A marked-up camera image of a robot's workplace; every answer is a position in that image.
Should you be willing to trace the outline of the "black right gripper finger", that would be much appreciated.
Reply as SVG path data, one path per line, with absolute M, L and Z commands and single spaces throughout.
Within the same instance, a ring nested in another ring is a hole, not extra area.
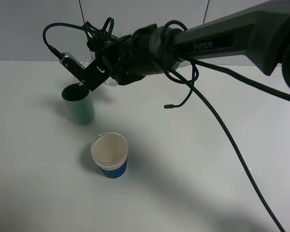
M 106 20 L 102 29 L 97 29 L 88 21 L 86 21 L 82 27 L 111 36 L 111 20 Z M 106 39 L 96 35 L 95 33 L 85 31 L 85 34 L 87 37 L 87 47 L 91 52 L 99 51 L 107 43 Z

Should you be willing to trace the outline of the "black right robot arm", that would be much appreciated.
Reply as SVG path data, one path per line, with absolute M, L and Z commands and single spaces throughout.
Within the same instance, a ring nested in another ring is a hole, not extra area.
M 265 75 L 282 65 L 290 88 L 290 0 L 271 0 L 191 29 L 172 20 L 108 40 L 89 23 L 87 46 L 99 67 L 121 85 L 176 69 L 182 61 L 221 71 L 206 58 L 244 55 Z

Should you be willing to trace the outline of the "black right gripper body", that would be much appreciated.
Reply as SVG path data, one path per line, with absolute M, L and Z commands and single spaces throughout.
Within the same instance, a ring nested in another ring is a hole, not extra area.
M 163 69 L 153 60 L 126 49 L 114 42 L 95 36 L 95 60 L 101 70 L 94 74 L 94 83 L 99 86 L 109 77 L 120 85 L 128 85 L 142 80 L 145 76 L 163 73 Z

